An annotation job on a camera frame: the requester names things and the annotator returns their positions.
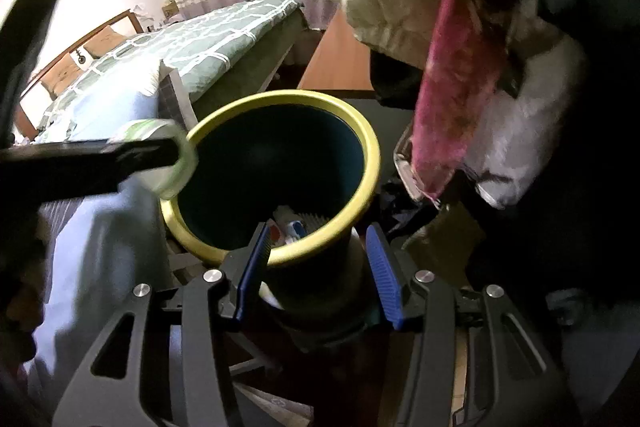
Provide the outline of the red quilted jacket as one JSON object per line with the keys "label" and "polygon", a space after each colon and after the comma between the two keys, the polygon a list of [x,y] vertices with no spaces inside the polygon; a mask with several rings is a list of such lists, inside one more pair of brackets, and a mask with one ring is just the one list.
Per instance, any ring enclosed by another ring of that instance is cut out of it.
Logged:
{"label": "red quilted jacket", "polygon": [[440,0],[411,135],[411,172],[431,200],[454,177],[504,66],[513,0]]}

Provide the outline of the green plaid bed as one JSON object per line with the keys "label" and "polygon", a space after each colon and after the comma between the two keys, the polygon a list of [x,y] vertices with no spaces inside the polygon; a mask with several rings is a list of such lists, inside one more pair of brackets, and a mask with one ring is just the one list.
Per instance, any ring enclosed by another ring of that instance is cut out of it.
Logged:
{"label": "green plaid bed", "polygon": [[265,90],[307,27],[302,0],[255,0],[127,37],[52,101],[36,140],[106,138],[145,118],[192,128]]}

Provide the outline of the left brown pillow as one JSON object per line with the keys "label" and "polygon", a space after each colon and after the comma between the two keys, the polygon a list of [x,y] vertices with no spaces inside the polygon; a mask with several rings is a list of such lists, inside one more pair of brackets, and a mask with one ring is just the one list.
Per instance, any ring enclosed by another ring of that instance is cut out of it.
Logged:
{"label": "left brown pillow", "polygon": [[40,82],[49,93],[50,98],[55,100],[81,75],[82,69],[76,64],[73,57],[66,53],[43,74]]}

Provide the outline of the right brown pillow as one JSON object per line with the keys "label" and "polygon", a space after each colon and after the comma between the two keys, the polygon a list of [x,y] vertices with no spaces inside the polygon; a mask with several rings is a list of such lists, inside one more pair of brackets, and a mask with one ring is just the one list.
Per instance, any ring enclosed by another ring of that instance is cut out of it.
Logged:
{"label": "right brown pillow", "polygon": [[82,46],[93,58],[101,58],[126,41],[126,36],[114,31],[111,25],[107,25],[89,38]]}

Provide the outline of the white green drink bottle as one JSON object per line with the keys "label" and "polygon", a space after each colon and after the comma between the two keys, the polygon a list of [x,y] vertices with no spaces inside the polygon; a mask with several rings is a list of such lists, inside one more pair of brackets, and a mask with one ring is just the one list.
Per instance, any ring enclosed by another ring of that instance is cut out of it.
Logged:
{"label": "white green drink bottle", "polygon": [[160,199],[172,199],[186,187],[198,165],[186,132],[168,119],[139,119],[120,127],[108,143],[115,144],[125,178],[137,179]]}

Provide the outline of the brown pillow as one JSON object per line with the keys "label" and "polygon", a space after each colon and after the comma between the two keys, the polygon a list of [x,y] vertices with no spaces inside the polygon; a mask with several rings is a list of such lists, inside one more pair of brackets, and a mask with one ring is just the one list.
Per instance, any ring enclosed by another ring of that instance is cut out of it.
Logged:
{"label": "brown pillow", "polygon": [[43,74],[40,82],[49,93],[50,98],[55,100],[81,75],[82,69],[76,64],[73,57],[66,53]]}
{"label": "brown pillow", "polygon": [[111,25],[107,25],[89,38],[82,46],[93,58],[101,58],[126,41],[126,36],[114,31]]}

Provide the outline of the wooden desk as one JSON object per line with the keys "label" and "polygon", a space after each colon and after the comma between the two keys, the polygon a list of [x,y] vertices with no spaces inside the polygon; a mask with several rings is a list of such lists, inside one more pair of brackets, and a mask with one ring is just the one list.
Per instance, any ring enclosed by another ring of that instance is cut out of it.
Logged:
{"label": "wooden desk", "polygon": [[355,38],[341,9],[332,17],[297,88],[337,98],[375,98],[370,49]]}

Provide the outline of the wooden headboard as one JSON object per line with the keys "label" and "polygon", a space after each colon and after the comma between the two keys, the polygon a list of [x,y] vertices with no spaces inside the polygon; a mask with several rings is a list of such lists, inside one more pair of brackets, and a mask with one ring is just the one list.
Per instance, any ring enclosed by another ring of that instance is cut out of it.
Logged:
{"label": "wooden headboard", "polygon": [[63,52],[58,54],[55,58],[52,58],[52,60],[40,69],[39,72],[36,72],[32,77],[30,77],[26,87],[18,97],[17,109],[15,109],[14,126],[21,136],[24,136],[25,139],[33,140],[38,134],[37,128],[27,116],[22,106],[22,102],[29,92],[42,84],[43,89],[46,90],[49,98],[54,100],[55,97],[62,92],[62,84],[64,82],[66,82],[66,86],[69,86],[70,82],[77,79],[81,74],[81,69],[74,61],[73,54],[88,41],[99,35],[101,31],[104,31],[105,28],[112,27],[121,20],[129,20],[134,31],[137,34],[142,34],[143,27],[137,15],[131,10],[122,11],[80,37]]}

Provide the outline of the yellow rimmed trash bin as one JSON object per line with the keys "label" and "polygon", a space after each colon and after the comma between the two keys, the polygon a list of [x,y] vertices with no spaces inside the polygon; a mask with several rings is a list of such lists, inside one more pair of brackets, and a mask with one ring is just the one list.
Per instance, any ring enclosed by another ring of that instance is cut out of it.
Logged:
{"label": "yellow rimmed trash bin", "polygon": [[279,314],[312,343],[360,332],[372,306],[352,232],[381,171],[367,118],[335,96],[270,91],[217,109],[188,141],[198,165],[186,186],[160,204],[177,242],[221,265],[258,223],[299,219],[304,236],[274,247],[265,275]]}

